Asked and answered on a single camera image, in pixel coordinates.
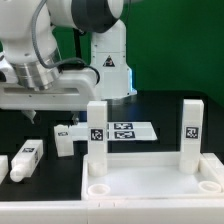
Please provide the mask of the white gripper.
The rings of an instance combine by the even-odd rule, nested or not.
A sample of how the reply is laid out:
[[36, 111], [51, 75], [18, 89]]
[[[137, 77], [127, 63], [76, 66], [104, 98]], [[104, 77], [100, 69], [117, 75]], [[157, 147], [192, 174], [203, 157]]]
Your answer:
[[100, 75], [91, 68], [45, 69], [41, 65], [0, 65], [0, 108], [22, 110], [32, 124], [34, 110], [74, 111], [72, 121], [79, 123], [79, 112], [89, 101], [99, 100]]

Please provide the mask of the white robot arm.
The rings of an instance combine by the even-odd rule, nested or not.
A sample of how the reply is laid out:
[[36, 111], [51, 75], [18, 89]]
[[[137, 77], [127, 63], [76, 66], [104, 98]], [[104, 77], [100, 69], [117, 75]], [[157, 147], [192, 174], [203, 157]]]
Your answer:
[[0, 109], [84, 111], [136, 96], [126, 62], [135, 0], [0, 0]]

